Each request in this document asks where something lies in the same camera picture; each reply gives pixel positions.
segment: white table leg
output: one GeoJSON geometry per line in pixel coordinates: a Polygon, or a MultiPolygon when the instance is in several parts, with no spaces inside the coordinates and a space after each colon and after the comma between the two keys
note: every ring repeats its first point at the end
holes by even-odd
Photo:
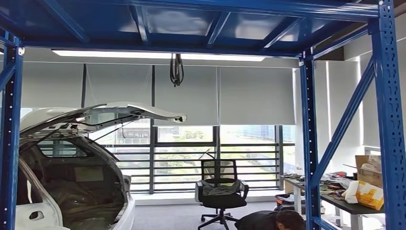
{"type": "Polygon", "coordinates": [[[339,209],[338,207],[336,207],[336,224],[338,227],[342,227],[344,225],[344,218],[343,218],[343,212],[341,209],[339,209]]]}
{"type": "Polygon", "coordinates": [[[351,215],[351,230],[363,230],[362,215],[351,215]]]}
{"type": "Polygon", "coordinates": [[[301,215],[302,214],[302,194],[301,194],[301,189],[294,186],[293,196],[294,196],[294,210],[301,215]]]}

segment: white car body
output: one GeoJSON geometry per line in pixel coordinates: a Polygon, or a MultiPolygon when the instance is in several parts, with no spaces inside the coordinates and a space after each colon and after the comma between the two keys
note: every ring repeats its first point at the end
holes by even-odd
{"type": "Polygon", "coordinates": [[[117,158],[86,135],[144,118],[183,122],[186,115],[127,102],[27,114],[20,125],[15,229],[132,229],[131,176],[122,175],[117,158]],[[114,118],[92,124],[91,116],[100,115],[114,118]]]}

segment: hanging cable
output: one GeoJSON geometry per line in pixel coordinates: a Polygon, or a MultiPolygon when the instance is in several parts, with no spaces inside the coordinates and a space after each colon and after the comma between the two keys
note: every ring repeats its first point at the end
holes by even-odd
{"type": "Polygon", "coordinates": [[[173,83],[173,87],[180,86],[183,81],[183,63],[180,54],[172,54],[170,58],[170,81],[173,83]]]}

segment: ceiling light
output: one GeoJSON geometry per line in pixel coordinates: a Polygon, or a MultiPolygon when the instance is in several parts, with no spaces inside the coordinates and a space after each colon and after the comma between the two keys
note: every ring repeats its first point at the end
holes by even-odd
{"type": "MultiPolygon", "coordinates": [[[[170,59],[170,53],[139,53],[115,51],[78,51],[78,50],[52,50],[64,57],[95,57],[95,58],[152,58],[170,59]]],[[[215,61],[262,61],[264,57],[213,55],[213,54],[182,54],[184,60],[215,60],[215,61]]]]}

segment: car trunk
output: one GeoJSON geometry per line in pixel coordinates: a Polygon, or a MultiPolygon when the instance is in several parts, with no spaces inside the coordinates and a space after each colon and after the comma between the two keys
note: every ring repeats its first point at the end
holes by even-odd
{"type": "Polygon", "coordinates": [[[64,227],[108,229],[125,207],[127,192],[115,158],[85,137],[22,139],[20,157],[59,205],[64,227]]]}

